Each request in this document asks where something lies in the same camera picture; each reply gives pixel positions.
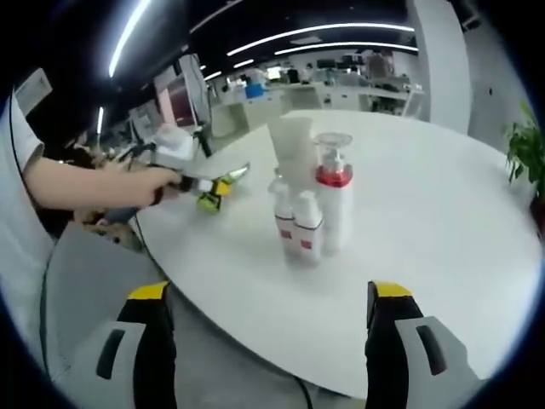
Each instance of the white bottle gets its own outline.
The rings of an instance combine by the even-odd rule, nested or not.
[[[337,253],[350,240],[353,225],[353,169],[338,149],[322,157],[316,172],[319,202],[324,212],[324,250]]]
[[[306,190],[295,199],[295,239],[301,258],[313,265],[322,258],[324,215],[314,192]]]
[[[274,219],[278,227],[278,235],[284,247],[284,253],[289,256],[297,256],[299,247],[295,241],[295,224],[293,210],[290,202],[290,187],[275,179],[269,188],[274,195]]]

